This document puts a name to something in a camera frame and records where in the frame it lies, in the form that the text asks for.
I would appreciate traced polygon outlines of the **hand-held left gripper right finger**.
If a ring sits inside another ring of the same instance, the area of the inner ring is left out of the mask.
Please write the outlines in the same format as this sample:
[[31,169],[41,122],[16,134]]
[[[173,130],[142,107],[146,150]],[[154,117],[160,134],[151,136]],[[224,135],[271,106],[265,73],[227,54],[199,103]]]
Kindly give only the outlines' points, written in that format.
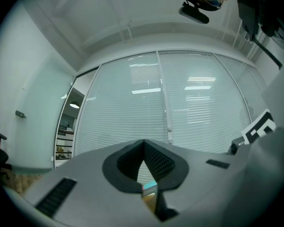
[[166,221],[178,215],[167,207],[163,193],[177,189],[188,175],[188,163],[182,157],[168,149],[144,140],[144,162],[157,183],[157,199],[154,214],[160,221]]

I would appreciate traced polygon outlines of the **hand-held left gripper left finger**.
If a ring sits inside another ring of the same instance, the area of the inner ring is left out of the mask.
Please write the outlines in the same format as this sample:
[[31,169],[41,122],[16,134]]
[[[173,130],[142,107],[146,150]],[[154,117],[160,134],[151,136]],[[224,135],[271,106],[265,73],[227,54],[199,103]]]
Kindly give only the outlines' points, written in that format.
[[142,193],[137,182],[144,161],[144,141],[137,140],[109,155],[103,162],[102,172],[108,182],[124,193]]

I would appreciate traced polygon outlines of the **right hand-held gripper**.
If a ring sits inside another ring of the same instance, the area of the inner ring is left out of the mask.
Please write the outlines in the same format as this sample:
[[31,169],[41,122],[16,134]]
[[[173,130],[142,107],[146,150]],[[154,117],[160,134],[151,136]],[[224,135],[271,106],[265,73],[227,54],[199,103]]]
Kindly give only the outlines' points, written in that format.
[[242,136],[232,140],[228,154],[236,154],[244,145],[253,144],[278,127],[284,127],[284,68],[261,94],[266,109],[247,128],[241,131]]

